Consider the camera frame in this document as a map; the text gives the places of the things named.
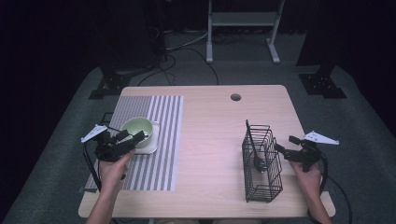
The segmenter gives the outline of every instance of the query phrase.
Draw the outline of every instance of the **table hole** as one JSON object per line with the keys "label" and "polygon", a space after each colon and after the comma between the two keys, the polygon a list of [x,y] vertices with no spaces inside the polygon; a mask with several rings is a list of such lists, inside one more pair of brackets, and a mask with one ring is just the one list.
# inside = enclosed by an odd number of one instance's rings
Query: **table hole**
{"label": "table hole", "polygon": [[240,101],[241,98],[242,98],[241,95],[236,94],[236,93],[231,95],[231,99],[234,100],[234,101]]}

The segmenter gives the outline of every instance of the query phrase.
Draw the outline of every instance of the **utensil holder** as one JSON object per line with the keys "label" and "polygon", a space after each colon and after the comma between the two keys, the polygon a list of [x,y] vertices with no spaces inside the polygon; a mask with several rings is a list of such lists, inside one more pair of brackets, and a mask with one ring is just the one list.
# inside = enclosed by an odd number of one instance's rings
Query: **utensil holder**
{"label": "utensil holder", "polygon": [[271,202],[282,190],[282,166],[268,125],[249,125],[242,144],[247,202]]}

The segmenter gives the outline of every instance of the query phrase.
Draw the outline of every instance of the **bowl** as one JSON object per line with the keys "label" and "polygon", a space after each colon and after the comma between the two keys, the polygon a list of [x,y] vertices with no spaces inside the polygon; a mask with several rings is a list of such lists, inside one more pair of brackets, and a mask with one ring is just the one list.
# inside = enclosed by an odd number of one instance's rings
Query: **bowl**
{"label": "bowl", "polygon": [[128,131],[129,134],[137,134],[140,131],[145,133],[146,138],[143,139],[141,142],[137,143],[135,147],[145,147],[149,144],[152,136],[152,123],[149,119],[146,118],[133,118],[127,120],[122,126],[121,131]]}

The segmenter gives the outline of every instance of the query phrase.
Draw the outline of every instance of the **hand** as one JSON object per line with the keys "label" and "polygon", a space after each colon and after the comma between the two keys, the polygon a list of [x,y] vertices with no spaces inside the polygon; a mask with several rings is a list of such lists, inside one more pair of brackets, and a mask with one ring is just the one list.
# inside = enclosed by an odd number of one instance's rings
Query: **hand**
{"label": "hand", "polygon": [[134,152],[135,150],[128,152],[116,162],[100,161],[99,169],[102,177],[102,189],[87,219],[87,223],[110,223],[117,195],[122,189],[121,177],[128,171],[126,164],[132,158]]}
{"label": "hand", "polygon": [[300,188],[303,191],[311,217],[323,224],[331,224],[332,220],[320,199],[321,173],[317,164],[313,164],[308,172],[303,171],[303,164],[289,161],[293,168]]}
{"label": "hand", "polygon": [[315,197],[320,196],[320,181],[321,181],[321,173],[318,168],[318,165],[313,164],[308,172],[303,171],[303,164],[296,161],[289,161],[291,167],[294,170],[294,173],[297,176],[299,181],[299,185],[303,190],[304,194],[313,195]]}
{"label": "hand", "polygon": [[102,179],[101,194],[117,195],[122,189],[121,177],[128,171],[127,162],[134,156],[135,149],[123,155],[118,161],[100,161]]}

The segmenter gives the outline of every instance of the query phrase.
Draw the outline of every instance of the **wooden table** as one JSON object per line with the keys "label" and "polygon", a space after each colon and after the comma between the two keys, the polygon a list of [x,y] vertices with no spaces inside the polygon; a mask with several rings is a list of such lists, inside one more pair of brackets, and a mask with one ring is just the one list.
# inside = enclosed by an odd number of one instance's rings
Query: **wooden table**
{"label": "wooden table", "polygon": [[[231,99],[239,94],[240,101]],[[242,148],[246,119],[270,125],[276,141],[300,149],[289,135],[304,131],[283,86],[128,87],[122,96],[184,96],[175,190],[122,190],[113,217],[264,218],[305,217],[307,206],[295,174],[283,160],[283,191],[270,203],[247,203]],[[87,217],[98,193],[86,192],[78,213]],[[328,192],[322,201],[330,216],[335,208]]]}

